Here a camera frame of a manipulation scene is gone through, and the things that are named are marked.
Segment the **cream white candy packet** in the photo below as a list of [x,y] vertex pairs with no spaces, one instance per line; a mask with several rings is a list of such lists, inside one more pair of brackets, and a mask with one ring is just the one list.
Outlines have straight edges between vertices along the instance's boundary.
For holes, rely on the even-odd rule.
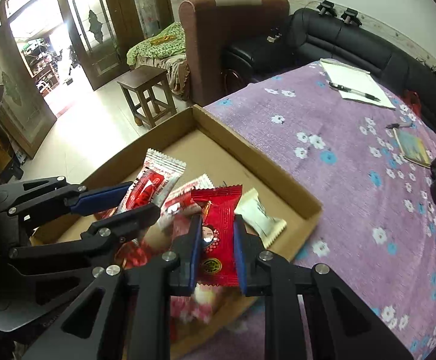
[[242,195],[234,213],[240,215],[244,222],[257,233],[265,248],[276,241],[287,225],[284,219],[267,214],[256,189],[250,189]]

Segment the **white red snack packet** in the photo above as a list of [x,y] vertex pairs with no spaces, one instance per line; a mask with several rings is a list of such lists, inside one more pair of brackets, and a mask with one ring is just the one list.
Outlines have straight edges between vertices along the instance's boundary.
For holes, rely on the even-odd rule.
[[121,214],[150,203],[160,208],[185,170],[185,162],[158,150],[148,149],[142,169],[115,213]]

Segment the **large dark red snack bag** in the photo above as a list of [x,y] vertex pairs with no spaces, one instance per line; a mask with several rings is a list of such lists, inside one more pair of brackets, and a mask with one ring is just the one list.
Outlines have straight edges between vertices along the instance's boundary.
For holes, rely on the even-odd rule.
[[144,240],[133,239],[125,242],[115,254],[115,263],[124,270],[146,265],[154,251]]

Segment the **pink snack bag far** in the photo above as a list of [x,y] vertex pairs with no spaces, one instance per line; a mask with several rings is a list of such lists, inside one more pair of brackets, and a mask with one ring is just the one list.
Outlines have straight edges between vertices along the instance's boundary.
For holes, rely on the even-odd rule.
[[217,310],[223,290],[220,286],[199,283],[190,297],[171,297],[170,314],[183,323],[193,320],[209,323]]

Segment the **white red striped packet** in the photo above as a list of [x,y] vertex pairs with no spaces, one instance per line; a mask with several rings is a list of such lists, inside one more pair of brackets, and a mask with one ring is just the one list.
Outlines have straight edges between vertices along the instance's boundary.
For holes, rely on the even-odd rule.
[[201,207],[191,197],[191,192],[195,189],[214,189],[214,185],[204,173],[171,191],[161,207],[160,218],[156,223],[161,231],[172,225],[176,215],[192,215],[200,211]]

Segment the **cardboard box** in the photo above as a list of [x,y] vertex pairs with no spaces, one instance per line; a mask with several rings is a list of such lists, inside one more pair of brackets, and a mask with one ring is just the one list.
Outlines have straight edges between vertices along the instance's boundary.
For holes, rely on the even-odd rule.
[[[243,192],[256,189],[267,214],[284,219],[285,230],[270,249],[291,261],[312,234],[322,214],[321,203],[298,181],[276,165],[234,130],[200,106],[193,106],[152,128],[123,148],[81,184],[99,189],[134,180],[142,168],[147,149],[156,149],[186,163],[179,187],[207,174],[215,187],[242,185]],[[38,228],[33,245],[68,242],[79,238],[95,221],[66,214]],[[210,340],[221,328],[234,322],[257,298],[243,297],[237,289],[221,299],[209,324],[178,324],[177,340],[171,345],[171,359],[183,358]]]

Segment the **wooden stool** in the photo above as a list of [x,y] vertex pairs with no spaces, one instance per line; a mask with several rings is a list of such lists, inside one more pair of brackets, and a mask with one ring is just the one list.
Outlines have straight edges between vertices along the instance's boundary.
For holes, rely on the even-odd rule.
[[138,126],[154,128],[164,116],[177,113],[165,69],[142,65],[120,76],[117,84]]

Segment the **purple floral tablecloth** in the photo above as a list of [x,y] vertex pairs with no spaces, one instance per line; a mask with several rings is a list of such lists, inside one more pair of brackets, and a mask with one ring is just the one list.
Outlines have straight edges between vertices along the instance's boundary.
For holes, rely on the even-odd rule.
[[223,97],[208,111],[291,174],[322,204],[295,257],[328,264],[415,359],[436,354],[436,205],[429,170],[389,130],[408,123],[429,156],[436,134],[390,94],[390,108],[346,100],[320,63]]

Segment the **green blanket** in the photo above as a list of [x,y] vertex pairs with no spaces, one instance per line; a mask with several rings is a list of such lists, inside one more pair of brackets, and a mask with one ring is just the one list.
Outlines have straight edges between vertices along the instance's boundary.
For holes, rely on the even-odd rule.
[[165,70],[171,91],[181,98],[188,98],[190,68],[186,57],[186,35],[180,22],[173,22],[158,35],[131,47],[126,59],[132,68],[146,65]]

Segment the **wooden glass door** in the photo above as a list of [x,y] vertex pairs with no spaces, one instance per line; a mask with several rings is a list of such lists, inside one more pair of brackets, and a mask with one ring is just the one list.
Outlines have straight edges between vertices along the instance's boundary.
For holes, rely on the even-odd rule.
[[58,0],[58,6],[93,89],[129,69],[126,53],[141,33],[133,0]]

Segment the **green booklet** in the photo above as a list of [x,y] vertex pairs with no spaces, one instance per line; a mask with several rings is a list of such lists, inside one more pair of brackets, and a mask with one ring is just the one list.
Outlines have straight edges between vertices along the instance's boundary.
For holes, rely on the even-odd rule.
[[424,142],[418,136],[408,133],[404,128],[394,128],[393,133],[401,154],[406,160],[430,168],[431,159]]

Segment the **black pen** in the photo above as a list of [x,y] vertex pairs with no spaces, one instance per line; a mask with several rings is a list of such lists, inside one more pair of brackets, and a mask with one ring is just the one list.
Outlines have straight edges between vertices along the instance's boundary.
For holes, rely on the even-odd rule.
[[361,96],[362,98],[364,97],[364,98],[366,98],[368,100],[371,100],[371,101],[374,101],[374,102],[380,102],[381,101],[378,97],[376,97],[376,96],[374,96],[372,94],[368,94],[368,93],[359,91],[357,89],[349,88],[349,87],[346,87],[346,86],[343,86],[343,85],[339,85],[339,84],[336,84],[336,83],[333,83],[333,82],[329,83],[329,87],[332,88],[332,89],[335,89],[335,90],[337,90],[339,92],[355,94],[357,96]]

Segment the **white notepad papers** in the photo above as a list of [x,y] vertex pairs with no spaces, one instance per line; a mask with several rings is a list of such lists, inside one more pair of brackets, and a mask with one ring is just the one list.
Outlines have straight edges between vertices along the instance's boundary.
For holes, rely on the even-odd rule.
[[378,97],[381,101],[374,102],[365,97],[339,92],[340,96],[345,100],[366,103],[368,105],[394,110],[396,106],[385,94],[384,90],[372,78],[371,74],[357,67],[352,67],[345,63],[335,61],[333,59],[323,58],[320,60],[329,83],[333,82],[349,88],[372,94]]

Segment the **black leather sofa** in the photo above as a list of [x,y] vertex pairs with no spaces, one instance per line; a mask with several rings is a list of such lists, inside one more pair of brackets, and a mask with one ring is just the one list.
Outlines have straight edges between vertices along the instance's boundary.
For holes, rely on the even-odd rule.
[[307,8],[296,10],[266,35],[235,41],[222,50],[225,93],[322,58],[370,72],[401,98],[417,94],[420,115],[436,132],[436,73],[429,66],[365,29]]

